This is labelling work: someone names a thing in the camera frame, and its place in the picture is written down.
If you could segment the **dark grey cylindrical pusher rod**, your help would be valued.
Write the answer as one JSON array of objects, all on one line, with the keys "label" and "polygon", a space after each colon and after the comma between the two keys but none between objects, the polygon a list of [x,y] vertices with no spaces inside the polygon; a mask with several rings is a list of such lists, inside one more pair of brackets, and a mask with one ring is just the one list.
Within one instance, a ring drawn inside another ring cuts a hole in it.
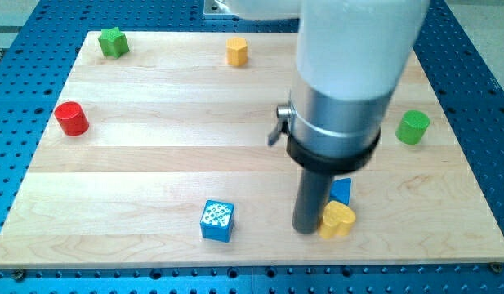
[{"label": "dark grey cylindrical pusher rod", "polygon": [[332,174],[302,171],[292,214],[296,232],[312,234],[318,229],[333,181]]}]

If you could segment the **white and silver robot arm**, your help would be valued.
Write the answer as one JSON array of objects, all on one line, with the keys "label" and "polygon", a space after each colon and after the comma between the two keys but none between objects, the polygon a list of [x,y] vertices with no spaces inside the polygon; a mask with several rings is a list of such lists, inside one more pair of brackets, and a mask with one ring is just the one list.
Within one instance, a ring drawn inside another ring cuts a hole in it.
[{"label": "white and silver robot arm", "polygon": [[298,19],[288,102],[269,134],[302,169],[292,227],[314,233],[335,176],[371,158],[428,0],[230,0],[245,20]]}]

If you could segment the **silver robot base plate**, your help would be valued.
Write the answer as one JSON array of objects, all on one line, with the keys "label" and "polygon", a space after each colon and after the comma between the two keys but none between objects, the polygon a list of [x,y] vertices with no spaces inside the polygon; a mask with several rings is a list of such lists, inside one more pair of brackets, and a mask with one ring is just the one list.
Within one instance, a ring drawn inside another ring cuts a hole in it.
[{"label": "silver robot base plate", "polygon": [[226,0],[203,0],[203,16],[205,19],[229,19],[235,14],[228,8]]}]

